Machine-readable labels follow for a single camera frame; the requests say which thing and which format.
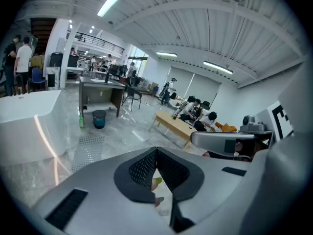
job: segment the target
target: white counter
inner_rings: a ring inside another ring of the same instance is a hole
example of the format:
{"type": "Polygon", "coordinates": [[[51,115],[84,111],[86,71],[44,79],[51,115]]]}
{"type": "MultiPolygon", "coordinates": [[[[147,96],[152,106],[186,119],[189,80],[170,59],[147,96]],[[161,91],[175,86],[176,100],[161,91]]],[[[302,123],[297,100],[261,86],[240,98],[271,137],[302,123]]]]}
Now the white counter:
{"type": "Polygon", "coordinates": [[[44,91],[0,98],[1,166],[38,161],[65,152],[60,92],[44,91]]]}

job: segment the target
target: ceiling light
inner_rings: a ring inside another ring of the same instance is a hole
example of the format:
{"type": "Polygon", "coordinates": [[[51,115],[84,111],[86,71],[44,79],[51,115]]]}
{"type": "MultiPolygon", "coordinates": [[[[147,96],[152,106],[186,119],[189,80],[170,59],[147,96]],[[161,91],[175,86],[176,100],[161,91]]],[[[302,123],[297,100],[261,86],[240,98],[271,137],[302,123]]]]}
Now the ceiling light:
{"type": "Polygon", "coordinates": [[[225,71],[225,72],[227,72],[227,73],[229,73],[229,74],[232,74],[232,73],[233,73],[233,71],[231,71],[231,70],[229,70],[229,69],[226,69],[226,68],[224,68],[224,67],[222,67],[222,66],[219,66],[219,65],[211,64],[211,63],[209,63],[209,62],[207,62],[207,61],[204,61],[203,64],[208,65],[208,66],[210,66],[210,67],[212,67],[212,68],[219,69],[219,70],[221,70],[221,71],[225,71]]]}
{"type": "Polygon", "coordinates": [[[158,54],[158,55],[162,55],[162,56],[177,57],[177,54],[175,54],[175,53],[157,52],[157,54],[158,54]]]}
{"type": "Polygon", "coordinates": [[[106,2],[104,3],[104,5],[101,7],[101,9],[99,10],[97,16],[99,17],[103,17],[104,14],[106,14],[106,12],[112,7],[113,4],[115,4],[117,0],[106,0],[106,2]]]}

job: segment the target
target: gray floor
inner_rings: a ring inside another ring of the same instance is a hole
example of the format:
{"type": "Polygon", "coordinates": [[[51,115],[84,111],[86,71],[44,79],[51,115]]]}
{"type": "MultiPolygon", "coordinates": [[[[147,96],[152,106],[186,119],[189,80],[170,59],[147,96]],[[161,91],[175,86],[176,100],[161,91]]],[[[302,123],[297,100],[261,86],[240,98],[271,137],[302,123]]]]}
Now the gray floor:
{"type": "MultiPolygon", "coordinates": [[[[66,152],[59,157],[65,168],[57,163],[55,158],[36,161],[27,164],[18,164],[0,167],[3,181],[9,192],[16,198],[32,207],[47,191],[71,175],[71,165],[78,140],[81,135],[104,136],[101,159],[111,158],[126,152],[151,146],[170,147],[182,150],[185,141],[168,131],[164,126],[157,124],[149,132],[154,121],[155,111],[164,110],[172,113],[174,110],[160,105],[157,98],[150,95],[142,96],[142,103],[134,101],[130,111],[130,100],[122,106],[119,118],[116,118],[116,109],[107,111],[106,125],[103,129],[95,129],[92,124],[92,115],[85,114],[85,128],[80,129],[78,111],[78,87],[67,87],[61,92],[66,116],[66,152]],[[58,168],[58,182],[55,180],[54,167],[58,168]]],[[[202,155],[205,151],[193,145],[187,152],[202,155]]],[[[164,182],[154,191],[156,197],[163,196],[164,201],[156,208],[166,222],[169,222],[172,195],[164,182]]]]}

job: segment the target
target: gray table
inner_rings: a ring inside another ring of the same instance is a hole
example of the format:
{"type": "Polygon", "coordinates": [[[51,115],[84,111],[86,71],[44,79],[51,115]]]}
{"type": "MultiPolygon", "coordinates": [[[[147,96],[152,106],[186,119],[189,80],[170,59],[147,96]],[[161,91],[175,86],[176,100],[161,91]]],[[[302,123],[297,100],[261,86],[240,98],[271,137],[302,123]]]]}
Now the gray table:
{"type": "Polygon", "coordinates": [[[82,117],[84,117],[84,106],[87,106],[85,112],[115,107],[117,109],[116,117],[118,117],[125,85],[111,79],[108,80],[108,83],[105,83],[104,79],[90,77],[80,77],[79,79],[79,112],[82,117]]]}

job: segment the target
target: blue trash can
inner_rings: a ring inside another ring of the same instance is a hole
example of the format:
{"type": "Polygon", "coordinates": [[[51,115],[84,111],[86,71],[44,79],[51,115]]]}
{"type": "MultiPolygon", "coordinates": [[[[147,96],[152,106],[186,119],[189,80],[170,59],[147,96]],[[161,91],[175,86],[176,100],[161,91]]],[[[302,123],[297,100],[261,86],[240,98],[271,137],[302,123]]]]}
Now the blue trash can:
{"type": "Polygon", "coordinates": [[[93,126],[97,129],[102,129],[106,124],[106,112],[105,111],[94,111],[93,116],[93,126]]]}

